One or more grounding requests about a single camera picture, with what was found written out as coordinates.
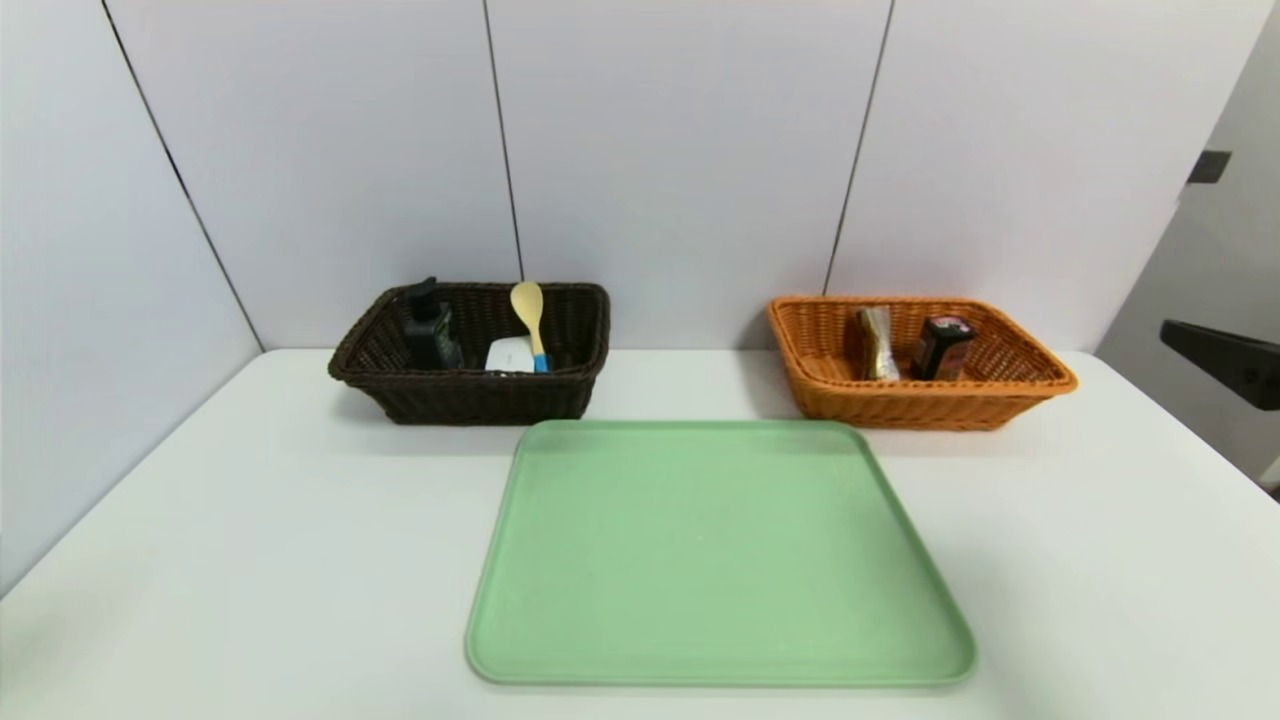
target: white table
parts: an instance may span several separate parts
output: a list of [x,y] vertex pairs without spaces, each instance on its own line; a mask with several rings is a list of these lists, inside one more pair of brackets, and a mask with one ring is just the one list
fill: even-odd
[[[504,688],[462,635],[521,428],[264,355],[0,603],[4,720],[1280,717],[1280,506],[1098,360],[995,433],[869,432],[969,619],[942,691]],[[768,352],[614,351],[591,418],[795,416]]]

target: wicker basket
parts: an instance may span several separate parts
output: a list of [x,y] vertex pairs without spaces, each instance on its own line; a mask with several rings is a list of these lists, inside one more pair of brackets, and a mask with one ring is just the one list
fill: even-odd
[[384,292],[343,338],[329,374],[372,397],[399,424],[530,425],[581,418],[609,351],[609,296],[596,284],[543,286],[543,343],[552,372],[484,370],[489,343],[529,334],[511,307],[511,284],[440,283],[453,309],[466,368],[410,366],[403,291]]
[[[910,357],[925,318],[961,315],[969,320],[978,337],[960,379],[861,379],[863,333],[852,310],[869,305],[890,307],[893,357],[904,378],[910,377]],[[1076,386],[1071,370],[1027,331],[1000,310],[973,300],[780,297],[769,304],[769,323],[782,348],[791,393],[809,418],[864,428],[989,430]]]

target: white wall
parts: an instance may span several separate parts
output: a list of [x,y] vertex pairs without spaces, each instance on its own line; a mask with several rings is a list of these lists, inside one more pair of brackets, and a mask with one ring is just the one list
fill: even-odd
[[1181,208],[1098,357],[1254,479],[1280,483],[1280,413],[1240,400],[1160,342],[1166,318],[1280,342],[1280,12],[1267,22],[1210,147],[1235,155]]
[[760,346],[820,295],[890,0],[489,0],[529,279],[618,347]]
[[1270,6],[899,0],[829,292],[974,296],[1092,350]]
[[394,284],[517,281],[481,0],[110,0],[268,347]]
[[6,591],[259,347],[99,3],[3,28]]

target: panel seam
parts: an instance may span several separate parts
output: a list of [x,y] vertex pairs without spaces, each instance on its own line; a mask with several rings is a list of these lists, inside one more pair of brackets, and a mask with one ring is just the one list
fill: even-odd
[[507,170],[507,201],[511,204],[511,232],[516,236],[516,263],[520,265],[520,279],[525,281],[525,255],[520,247],[520,223],[516,220],[516,188],[511,182],[511,154],[507,150],[507,124],[502,117],[502,94],[498,90],[498,60],[493,50],[493,27],[489,23],[489,0],[483,0],[484,33],[489,41],[489,70],[493,74],[493,100],[498,108],[498,137],[502,140],[502,164]]
[[191,191],[187,190],[187,181],[182,178],[182,172],[178,169],[178,163],[173,159],[173,152],[169,151],[169,143],[165,142],[164,133],[160,132],[160,124],[156,122],[155,113],[151,111],[151,102],[147,101],[146,92],[142,91],[142,83],[138,82],[138,73],[133,69],[133,61],[129,60],[129,53],[124,49],[124,41],[120,38],[120,31],[115,27],[115,18],[111,15],[111,8],[108,6],[106,0],[99,0],[102,5],[102,13],[106,14],[106,22],[111,26],[111,35],[115,36],[115,45],[120,49],[120,56],[124,58],[124,67],[129,69],[129,77],[133,78],[133,87],[138,91],[138,97],[142,99],[142,108],[147,111],[147,118],[151,119],[151,128],[156,133],[156,138],[160,140],[160,147],[164,149],[165,158],[169,159],[169,168],[173,169],[174,177],[178,179],[178,187],[182,188],[183,197],[187,199],[187,206],[191,209],[191,214],[196,218],[196,224],[200,225],[200,234],[204,236],[205,243],[209,246],[209,251],[214,255],[214,261],[218,263],[218,270],[223,274],[223,279],[227,281],[227,287],[232,291],[232,297],[236,299],[236,306],[239,307],[241,315],[244,318],[244,324],[248,325],[248,332],[253,334],[253,342],[257,343],[260,352],[266,352],[266,346],[262,345],[262,337],[257,334],[257,328],[253,327],[253,320],[248,316],[248,310],[244,309],[244,301],[241,300],[239,291],[236,290],[236,283],[232,282],[230,274],[227,273],[227,265],[223,263],[223,258],[218,254],[218,247],[214,246],[214,241],[209,237],[209,228],[205,227],[205,219],[200,217],[200,210],[196,209],[196,201],[191,199]]
[[872,119],[872,102],[876,100],[876,87],[879,83],[881,65],[884,63],[884,47],[888,46],[888,29],[893,24],[893,9],[897,0],[890,0],[888,14],[884,17],[884,33],[881,36],[879,53],[876,55],[876,72],[872,73],[872,87],[867,92],[867,108],[863,110],[863,127],[858,131],[858,146],[854,149],[854,167],[849,170],[849,186],[845,188],[845,204],[840,208],[840,220],[836,223],[836,240],[831,243],[831,260],[827,261],[827,278],[822,282],[822,293],[831,287],[831,272],[836,266],[836,251],[840,250],[840,236],[844,234],[845,218],[849,215],[849,199],[854,192],[854,178],[858,176],[858,161],[863,156],[863,141],[867,138],[867,126]]

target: plastic tray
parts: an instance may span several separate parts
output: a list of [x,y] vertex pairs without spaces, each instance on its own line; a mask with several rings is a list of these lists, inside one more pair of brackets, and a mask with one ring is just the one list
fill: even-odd
[[466,638],[495,683],[938,685],[973,637],[851,428],[549,421]]

